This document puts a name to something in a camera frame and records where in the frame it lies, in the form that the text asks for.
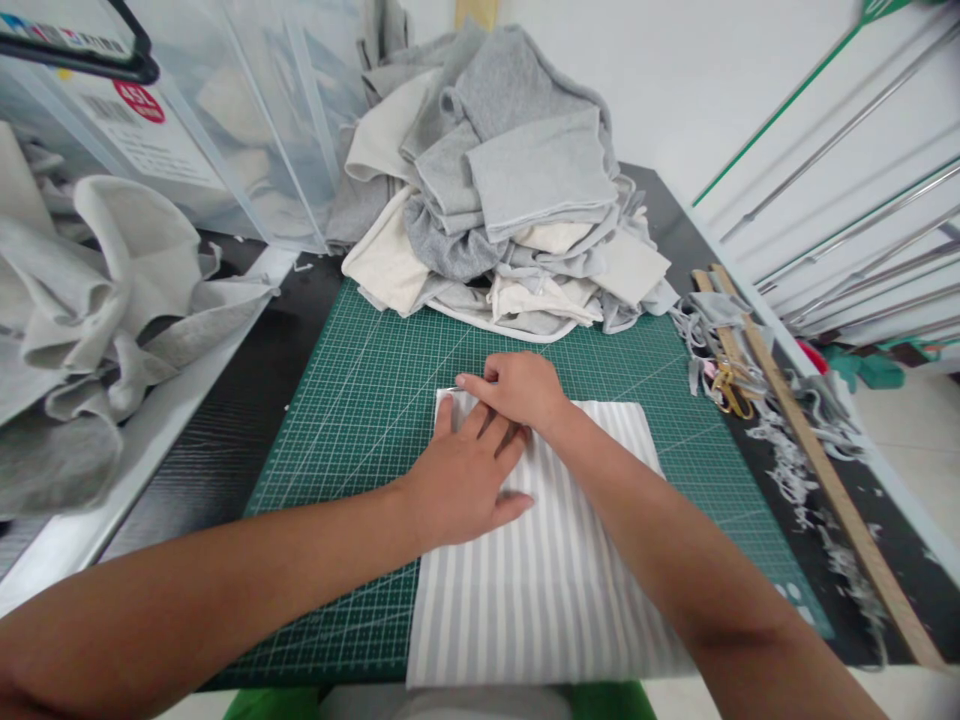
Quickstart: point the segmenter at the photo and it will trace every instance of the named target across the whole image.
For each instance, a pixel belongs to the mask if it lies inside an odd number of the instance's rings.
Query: black table
[[[692,290],[691,271],[707,269],[717,261],[715,255],[654,171],[629,165],[624,171],[647,192],[651,236],[673,263],[668,279],[681,294]],[[245,271],[260,249],[252,241],[221,239],[221,244],[227,274]],[[309,261],[314,264],[311,270],[287,276],[281,296],[254,325],[101,561],[241,516],[340,289],[341,258]],[[772,447],[746,436],[750,423],[732,415],[725,418],[836,630],[833,649],[849,665],[876,662],[866,625],[853,602],[840,593],[843,580],[829,571],[819,536],[796,528],[793,508],[766,475],[774,467]],[[890,498],[875,492],[881,486],[869,468],[840,462],[835,467],[864,520],[882,526],[880,550],[941,653],[948,662],[960,661],[960,591],[942,568],[924,558],[923,542]],[[3,526],[0,572],[9,569],[42,526],[38,520]],[[895,631],[888,629],[885,639],[891,662],[910,662]]]

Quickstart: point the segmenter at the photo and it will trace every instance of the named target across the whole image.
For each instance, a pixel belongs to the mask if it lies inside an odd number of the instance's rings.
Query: clear plastic container
[[[338,129],[366,110],[352,0],[128,5],[153,41],[155,85],[3,58],[16,81],[0,87],[4,119],[38,128],[70,161],[155,188],[197,227],[326,252]],[[66,137],[73,152],[56,145]]]

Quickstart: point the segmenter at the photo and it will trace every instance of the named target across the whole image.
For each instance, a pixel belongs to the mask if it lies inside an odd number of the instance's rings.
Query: hand
[[[457,385],[498,413],[541,435],[570,406],[553,364],[532,352],[501,353],[487,358],[483,379],[462,373]]]
[[[516,520],[533,506],[523,493],[500,488],[527,446],[529,430],[510,435],[510,421],[483,403],[453,431],[453,398],[440,402],[433,440],[394,486],[409,503],[423,552],[458,545]]]

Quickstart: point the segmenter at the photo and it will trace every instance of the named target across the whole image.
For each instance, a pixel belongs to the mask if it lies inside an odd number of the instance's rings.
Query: forearm
[[[543,435],[688,647],[796,621],[789,604],[716,525],[582,410],[567,406]]]
[[[69,717],[152,716],[278,627],[418,557],[403,502],[382,488],[75,575],[0,621],[2,693]]]

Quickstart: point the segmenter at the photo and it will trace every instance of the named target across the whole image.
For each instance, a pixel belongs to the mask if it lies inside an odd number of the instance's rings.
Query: green cutting mat
[[[687,351],[666,316],[618,335],[577,328],[530,345],[432,310],[377,312],[345,281],[247,515],[353,495],[406,472],[432,434],[434,391],[487,355],[534,350],[575,400],[639,402],[667,479],[709,515],[825,637],[833,630],[709,400],[691,397]],[[216,687],[402,679],[419,562],[283,628],[227,668]],[[705,594],[710,593],[704,587]]]

